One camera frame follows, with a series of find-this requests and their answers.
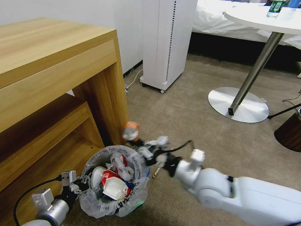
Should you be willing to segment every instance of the black cable on floor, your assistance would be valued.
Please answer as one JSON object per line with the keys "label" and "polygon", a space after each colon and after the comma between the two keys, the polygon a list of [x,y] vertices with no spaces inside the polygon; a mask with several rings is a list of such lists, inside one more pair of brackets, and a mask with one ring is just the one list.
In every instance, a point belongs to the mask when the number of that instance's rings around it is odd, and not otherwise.
{"label": "black cable on floor", "polygon": [[47,184],[47,183],[50,183],[50,182],[53,182],[53,181],[56,181],[56,180],[62,181],[62,176],[59,175],[58,177],[56,177],[56,178],[54,178],[54,179],[47,180],[47,181],[45,181],[45,182],[43,182],[43,183],[40,183],[40,184],[38,184],[38,185],[36,185],[36,186],[34,186],[34,187],[28,189],[26,192],[24,192],[24,193],[19,197],[19,199],[17,200],[17,202],[16,202],[16,204],[15,204],[15,206],[14,206],[14,208],[13,208],[13,219],[15,220],[16,226],[20,226],[20,223],[19,223],[18,218],[17,218],[17,207],[18,207],[18,204],[19,204],[19,202],[21,201],[21,199],[22,199],[25,195],[27,195],[29,192],[31,192],[32,190],[34,190],[34,189],[36,189],[36,188],[38,188],[38,187],[40,187],[40,186],[42,186],[42,185],[44,185],[44,184]]}
{"label": "black cable on floor", "polygon": [[296,97],[296,98],[293,98],[293,99],[286,99],[286,100],[283,100],[282,102],[289,102],[290,104],[292,104],[293,106],[295,106],[292,102],[290,102],[290,100],[295,100],[295,99],[298,99],[299,96],[301,96],[301,88],[299,90],[299,95]]}
{"label": "black cable on floor", "polygon": [[187,146],[189,143],[191,143],[192,149],[194,149],[194,144],[192,140],[187,141],[185,144],[183,144],[182,146],[176,148],[176,149],[172,149],[172,150],[168,150],[168,151],[162,151],[161,153],[158,154],[163,154],[163,153],[170,153],[170,152],[175,152],[177,150],[180,150],[181,148]]}
{"label": "black cable on floor", "polygon": [[286,226],[297,226],[297,225],[301,225],[301,221],[296,222],[296,223],[291,223],[291,224],[288,224]]}

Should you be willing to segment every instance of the white bedsheet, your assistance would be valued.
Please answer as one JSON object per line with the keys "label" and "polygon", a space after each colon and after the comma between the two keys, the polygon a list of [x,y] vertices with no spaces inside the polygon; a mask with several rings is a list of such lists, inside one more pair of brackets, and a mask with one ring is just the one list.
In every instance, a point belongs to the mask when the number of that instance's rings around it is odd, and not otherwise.
{"label": "white bedsheet", "polygon": [[[193,32],[208,33],[230,38],[266,42],[270,32],[234,23],[226,19],[223,12],[233,6],[257,7],[264,3],[241,3],[221,0],[198,0]],[[301,36],[284,35],[280,44],[301,49]]]}

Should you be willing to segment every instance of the white plastic bag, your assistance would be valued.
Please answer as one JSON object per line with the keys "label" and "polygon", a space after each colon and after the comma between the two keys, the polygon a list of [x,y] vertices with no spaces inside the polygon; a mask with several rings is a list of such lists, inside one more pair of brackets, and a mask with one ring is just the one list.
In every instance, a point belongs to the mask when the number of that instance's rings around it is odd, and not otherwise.
{"label": "white plastic bag", "polygon": [[127,162],[124,161],[124,157],[120,153],[114,153],[111,156],[111,163],[116,168],[117,174],[121,179],[125,181],[131,181],[134,175],[134,171],[131,167],[127,166]]}
{"label": "white plastic bag", "polygon": [[101,218],[106,215],[117,215],[124,217],[144,203],[147,197],[148,175],[143,168],[144,162],[140,155],[133,149],[122,146],[108,146],[94,156],[86,163],[82,176],[91,172],[97,166],[105,166],[105,161],[113,153],[120,153],[125,156],[128,166],[134,169],[133,183],[135,187],[131,191],[129,197],[122,201],[110,200],[107,197],[96,197],[95,192],[89,188],[81,193],[79,201],[81,209],[89,216]]}

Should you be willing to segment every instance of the table leg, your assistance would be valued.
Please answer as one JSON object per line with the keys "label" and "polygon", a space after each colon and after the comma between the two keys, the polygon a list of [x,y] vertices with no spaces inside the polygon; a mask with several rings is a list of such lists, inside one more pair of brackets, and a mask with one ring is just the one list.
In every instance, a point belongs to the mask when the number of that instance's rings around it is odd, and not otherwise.
{"label": "table leg", "polygon": [[221,87],[209,93],[209,103],[216,111],[227,118],[241,122],[254,123],[267,118],[269,115],[268,106],[261,98],[249,93],[249,90],[282,37],[282,33],[273,32],[271,34],[239,90],[237,88]]}

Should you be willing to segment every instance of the gray carpet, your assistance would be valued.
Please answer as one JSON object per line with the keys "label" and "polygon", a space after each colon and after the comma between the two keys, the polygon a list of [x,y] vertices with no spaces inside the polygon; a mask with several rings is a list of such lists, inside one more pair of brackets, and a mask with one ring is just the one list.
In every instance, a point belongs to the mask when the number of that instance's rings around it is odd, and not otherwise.
{"label": "gray carpet", "polygon": [[[130,84],[140,66],[125,78]],[[301,191],[301,153],[287,150],[274,138],[273,132],[293,111],[260,123],[232,121],[217,113],[208,103],[208,93],[217,87],[239,88],[250,66],[219,62],[201,56],[188,55],[184,73],[161,94],[150,87],[141,87],[139,79],[129,88],[130,120],[140,124],[144,139],[160,135],[170,138],[172,148],[189,139],[206,152],[205,167],[216,168],[234,177],[248,176],[288,186]],[[267,100],[270,113],[291,105],[282,103],[297,95],[301,79],[296,74],[264,69],[251,92]],[[178,154],[188,159],[186,147]],[[148,198],[144,205],[124,218],[94,219],[81,211],[77,203],[64,225],[248,225],[236,216],[201,207],[179,182],[161,170],[148,183]]]}

